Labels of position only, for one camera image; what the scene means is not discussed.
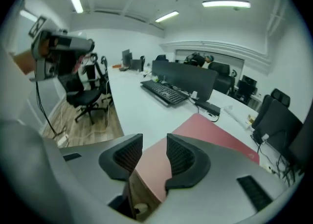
desk surface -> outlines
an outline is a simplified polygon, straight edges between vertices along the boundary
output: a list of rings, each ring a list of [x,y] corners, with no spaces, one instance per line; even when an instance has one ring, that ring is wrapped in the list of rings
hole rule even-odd
[[[128,70],[126,72],[120,72],[115,68],[109,68],[108,72],[115,109],[123,133],[125,135],[142,133],[143,150],[159,142],[166,137],[167,133],[171,133],[194,113],[198,112],[197,107],[188,100],[175,107],[166,107],[153,98],[140,85],[141,81],[150,80],[148,76],[143,78],[136,71]],[[223,108],[232,105],[233,113],[243,121],[247,119],[249,114],[257,116],[258,113],[216,90],[212,91],[208,102],[222,108],[220,118],[215,124],[239,139],[246,146],[257,151],[258,147],[250,137],[252,131],[245,130]],[[199,113],[210,120],[215,120],[215,118],[210,117],[201,108]],[[261,150],[275,164],[279,158],[279,154],[267,144],[262,145]],[[259,155],[260,165],[268,166],[269,161],[267,157],[261,153]]]

black keyboard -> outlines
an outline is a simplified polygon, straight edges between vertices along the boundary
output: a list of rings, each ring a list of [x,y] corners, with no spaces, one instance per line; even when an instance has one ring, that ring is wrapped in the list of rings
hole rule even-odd
[[[171,89],[161,83],[154,82],[153,80],[143,81],[141,84],[144,88],[151,91],[168,104],[174,105],[188,98],[188,95]]]

fluorescent light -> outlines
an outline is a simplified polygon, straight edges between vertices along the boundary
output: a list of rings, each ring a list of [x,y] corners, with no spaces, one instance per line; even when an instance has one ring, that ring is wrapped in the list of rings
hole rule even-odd
[[[177,14],[179,14],[179,12],[174,11],[174,12],[168,14],[168,15],[164,15],[163,17],[157,19],[156,22],[161,22],[161,21],[163,21],[163,20],[165,20],[165,19],[168,19],[168,18],[170,18],[170,17],[172,17],[172,16],[174,16],[174,15],[177,15]]]
[[[246,7],[246,8],[251,7],[250,2],[245,1],[245,0],[208,0],[208,1],[202,2],[202,5],[204,7],[217,7],[217,6]]]
[[[82,13],[84,10],[83,10],[83,7],[82,7],[82,4],[80,3],[80,0],[71,0],[72,3],[73,3],[73,6],[77,12],[77,14],[80,14]]]
[[[29,13],[29,12],[27,12],[25,10],[21,10],[20,11],[20,15],[22,15],[23,17],[25,17],[25,18],[33,21],[33,22],[36,22],[37,19],[38,19],[36,16],[32,15],[31,13]]]

power strip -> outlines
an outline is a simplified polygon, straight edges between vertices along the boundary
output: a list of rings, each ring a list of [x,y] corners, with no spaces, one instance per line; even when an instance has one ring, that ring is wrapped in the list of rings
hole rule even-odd
[[[61,139],[58,140],[58,147],[65,148],[68,145],[68,134],[62,136]]]

wooden floor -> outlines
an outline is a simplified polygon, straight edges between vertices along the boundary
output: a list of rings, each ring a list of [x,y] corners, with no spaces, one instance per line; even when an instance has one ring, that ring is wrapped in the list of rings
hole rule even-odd
[[[105,96],[102,95],[97,103],[99,107],[106,108],[107,100],[104,100],[102,103],[102,98],[105,98]],[[63,127],[66,127],[65,132],[69,136],[69,147],[116,139],[124,135],[114,105],[110,106],[108,112],[91,112],[94,125],[91,124],[88,114],[81,116],[78,122],[75,122],[75,117],[81,112],[79,109],[80,108],[74,108],[64,99],[50,121],[57,133],[61,132]],[[54,137],[49,125],[47,125],[44,130],[43,136],[49,138]],[[57,141],[61,137],[62,135],[56,137],[55,140]]]

